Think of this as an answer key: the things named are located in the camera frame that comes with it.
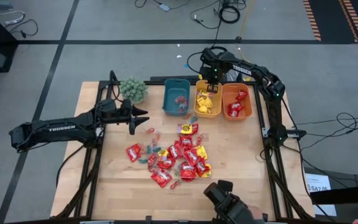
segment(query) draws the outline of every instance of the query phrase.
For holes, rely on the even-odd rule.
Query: succulent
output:
[[[124,98],[131,100],[133,103],[141,103],[146,99],[147,86],[143,81],[128,78],[121,82],[119,88]]]

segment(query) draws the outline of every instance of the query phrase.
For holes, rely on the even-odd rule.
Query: floor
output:
[[[161,1],[171,7],[185,2]],[[26,18],[38,22],[39,33],[27,40],[67,37],[67,40],[134,41],[132,44],[82,42],[64,46],[60,41],[46,41],[19,46],[11,71],[0,73],[0,206],[19,157],[10,146],[7,133],[31,121],[37,105],[42,108],[40,119],[73,116],[81,82],[106,80],[112,69],[118,79],[194,75],[185,68],[187,56],[207,44],[183,43],[211,40],[216,35],[215,30],[204,29],[189,18],[190,11],[212,1],[192,1],[170,12],[163,12],[153,1],[141,9],[136,8],[133,1],[125,0],[11,2],[15,10],[25,11]],[[70,11],[74,17],[71,24],[66,24]],[[204,20],[206,26],[218,23],[211,8],[197,12],[197,18]],[[1,22],[11,19],[14,19],[11,15],[0,16]],[[235,38],[241,24],[222,24],[218,39]],[[65,27],[68,33],[62,35]],[[33,32],[34,27],[29,24],[23,30]],[[314,40],[301,0],[257,0],[243,38],[267,40],[262,44],[242,44],[240,48],[251,62],[266,66],[282,79],[297,123],[335,119],[340,112],[358,117],[358,44],[269,41]],[[136,40],[171,41],[169,44],[139,44]],[[222,46],[240,57],[235,45]],[[190,63],[194,67],[200,64],[197,58]],[[39,98],[50,78],[53,79],[43,105]],[[330,134],[341,126],[333,122],[299,128],[309,133]],[[301,145],[308,146],[317,139],[306,136]],[[65,143],[54,143],[28,153],[5,222],[48,218],[55,193],[55,175],[63,161],[65,146]],[[358,131],[326,139],[305,149],[304,155],[321,169],[358,174]]]

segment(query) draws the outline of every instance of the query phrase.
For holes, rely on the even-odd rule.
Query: orange striped tape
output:
[[[352,32],[354,32],[354,28],[353,28],[352,23],[349,20],[349,16],[347,15],[347,13],[349,13],[349,15],[351,16],[351,19],[352,19],[352,21],[356,27],[356,30],[358,32],[358,15],[357,15],[356,11],[354,10],[352,3],[350,2],[350,0],[339,0],[339,3],[341,3],[342,6],[343,6],[342,1],[345,4],[347,12],[344,7],[342,7],[342,10],[344,11],[344,14],[346,16],[346,19],[348,20],[349,26],[352,29]]]
[[[305,6],[306,13],[309,18],[310,26],[311,29],[313,30],[314,38],[318,41],[321,41],[320,31],[318,30],[316,19],[314,19],[313,11],[310,8],[309,0],[303,0],[303,5]]]

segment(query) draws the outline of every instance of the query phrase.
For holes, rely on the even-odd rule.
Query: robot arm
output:
[[[143,114],[147,114],[147,111],[132,106],[129,100],[124,100],[117,109],[115,101],[108,99],[77,117],[24,123],[9,134],[12,147],[17,152],[26,152],[38,143],[74,140],[83,143],[85,147],[95,147],[99,136],[97,127],[100,124],[127,123],[130,134],[134,134],[136,126],[149,119],[136,117]]]
[[[213,52],[215,49],[222,52],[215,54]],[[270,73],[267,68],[239,60],[223,47],[205,48],[200,60],[203,62],[200,74],[203,79],[208,81],[209,86],[207,90],[209,92],[216,93],[218,89],[215,85],[218,84],[224,74],[232,69],[255,79],[259,92],[267,104],[270,123],[267,141],[273,147],[282,146],[288,138],[288,134],[287,129],[282,124],[281,100],[285,92],[285,86],[281,80],[276,75]]]

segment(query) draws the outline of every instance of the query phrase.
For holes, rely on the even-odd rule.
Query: wooden table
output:
[[[98,82],[82,84],[75,116],[94,106],[97,87]],[[208,153],[208,162],[212,164],[212,178],[186,182],[174,191],[169,187],[161,189],[150,178],[147,165],[131,163],[125,152],[134,143],[150,142],[151,136],[144,132],[150,127],[162,133],[160,145],[163,148],[172,145],[179,138],[177,124],[185,120],[165,115],[162,110],[163,93],[164,86],[149,86],[146,102],[137,106],[149,111],[147,116],[150,116],[150,120],[138,126],[135,135],[129,134],[125,124],[107,125],[92,219],[144,220],[146,215],[151,215],[153,220],[211,220],[216,213],[203,190],[211,182],[223,179],[234,183],[233,193],[240,196],[246,204],[258,206],[264,213],[268,213],[269,220],[274,220],[267,168],[259,157],[263,145],[253,87],[249,87],[252,116],[245,121],[229,122],[222,114],[214,119],[198,120],[199,132],[207,136],[203,140],[203,146]],[[192,86],[191,96],[194,95],[195,86]],[[262,96],[260,98],[264,119],[268,123],[265,102]],[[193,105],[194,98],[191,98],[190,111]],[[290,127],[292,123],[284,107],[282,111],[283,123]],[[287,139],[285,145],[298,149],[294,139]],[[80,146],[78,142],[69,142],[65,157]],[[299,154],[285,148],[281,152],[289,190],[299,204],[314,216],[311,200],[303,186]],[[82,150],[62,169],[51,215],[61,212],[77,191],[84,157],[85,150]],[[279,190],[278,196],[281,213],[285,217],[283,197]],[[81,214],[85,214],[87,201],[88,192],[84,196]]]

